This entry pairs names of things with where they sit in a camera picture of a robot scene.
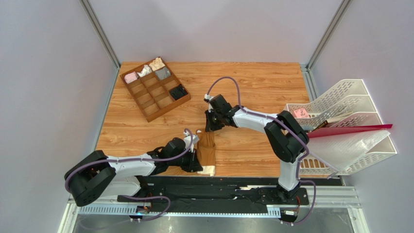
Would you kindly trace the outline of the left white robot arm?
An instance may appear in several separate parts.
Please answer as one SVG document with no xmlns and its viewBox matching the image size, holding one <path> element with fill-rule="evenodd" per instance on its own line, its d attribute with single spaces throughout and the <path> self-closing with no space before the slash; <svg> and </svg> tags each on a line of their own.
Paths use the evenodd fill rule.
<svg viewBox="0 0 414 233">
<path fill-rule="evenodd" d="M 194 145 L 197 136 L 173 138 L 165 146 L 138 156 L 116 157 L 95 150 L 65 175 L 65 189 L 83 207 L 106 196 L 139 196 L 146 188 L 145 177 L 176 166 L 192 173 L 204 170 Z"/>
</svg>

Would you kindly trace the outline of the brown underwear white waistband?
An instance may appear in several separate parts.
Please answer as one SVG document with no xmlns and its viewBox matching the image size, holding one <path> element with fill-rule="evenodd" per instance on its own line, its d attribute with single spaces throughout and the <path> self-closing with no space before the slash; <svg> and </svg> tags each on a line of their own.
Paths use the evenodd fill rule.
<svg viewBox="0 0 414 233">
<path fill-rule="evenodd" d="M 216 173 L 216 144 L 214 132 L 206 132 L 198 129 L 196 132 L 199 141 L 197 143 L 197 159 L 202 167 L 202 171 L 197 174 L 214 176 Z"/>
</svg>

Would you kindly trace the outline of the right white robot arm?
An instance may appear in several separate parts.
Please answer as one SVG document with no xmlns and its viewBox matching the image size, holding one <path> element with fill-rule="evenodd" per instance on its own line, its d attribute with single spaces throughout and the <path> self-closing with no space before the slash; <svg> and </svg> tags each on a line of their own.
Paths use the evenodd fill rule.
<svg viewBox="0 0 414 233">
<path fill-rule="evenodd" d="M 213 132 L 225 126 L 247 128 L 266 134 L 271 148 L 280 160 L 280 191 L 291 197 L 300 188 L 299 163 L 308 155 L 309 137 L 288 111 L 279 114 L 265 114 L 244 108 L 231 106 L 222 95 L 205 95 L 208 103 L 206 131 Z"/>
</svg>

